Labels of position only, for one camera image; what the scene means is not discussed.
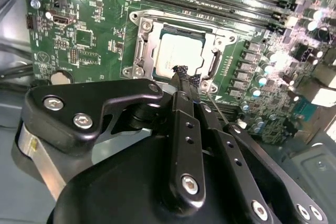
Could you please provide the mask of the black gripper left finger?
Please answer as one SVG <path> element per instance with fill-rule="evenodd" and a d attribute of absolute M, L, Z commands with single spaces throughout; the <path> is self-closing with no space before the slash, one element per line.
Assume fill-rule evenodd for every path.
<path fill-rule="evenodd" d="M 43 86 L 27 92 L 22 109 L 23 140 L 46 142 L 76 158 L 76 168 L 65 175 L 52 161 L 36 162 L 54 198 L 71 178 L 89 166 L 86 156 L 129 108 L 141 111 L 138 120 L 144 128 L 159 128 L 150 115 L 167 112 L 171 124 L 165 131 L 172 144 L 169 193 L 192 201 L 205 197 L 200 123 L 194 117 L 200 76 L 189 76 L 186 66 L 173 70 L 176 90 L 167 102 L 160 86 L 149 79 Z"/>

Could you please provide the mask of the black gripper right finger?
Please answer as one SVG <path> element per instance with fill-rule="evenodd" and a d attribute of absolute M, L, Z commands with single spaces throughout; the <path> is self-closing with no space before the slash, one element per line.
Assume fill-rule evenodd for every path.
<path fill-rule="evenodd" d="M 202 142 L 211 149 L 217 168 L 232 186 L 238 223 L 328 223 L 322 209 L 236 123 L 222 126 L 215 112 L 201 102 L 199 76 L 188 79 Z"/>

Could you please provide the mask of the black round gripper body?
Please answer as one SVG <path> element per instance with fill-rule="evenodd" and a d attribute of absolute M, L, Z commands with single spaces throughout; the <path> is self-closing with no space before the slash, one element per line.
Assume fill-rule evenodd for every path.
<path fill-rule="evenodd" d="M 50 223 L 247 223 L 248 166 L 204 104 L 177 134 L 149 136 L 75 176 Z"/>

